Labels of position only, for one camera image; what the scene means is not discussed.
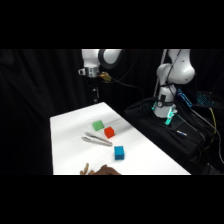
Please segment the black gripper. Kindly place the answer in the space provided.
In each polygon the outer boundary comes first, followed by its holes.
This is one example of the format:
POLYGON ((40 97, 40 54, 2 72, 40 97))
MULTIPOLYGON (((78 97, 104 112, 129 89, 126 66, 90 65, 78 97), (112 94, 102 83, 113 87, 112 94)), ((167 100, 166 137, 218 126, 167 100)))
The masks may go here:
POLYGON ((91 92, 97 96, 96 100, 95 100, 95 97, 92 96, 93 103, 96 103, 96 104, 99 103, 99 97, 98 97, 98 95, 99 95, 99 89, 98 89, 99 79, 98 78, 89 78, 88 85, 90 86, 91 92))

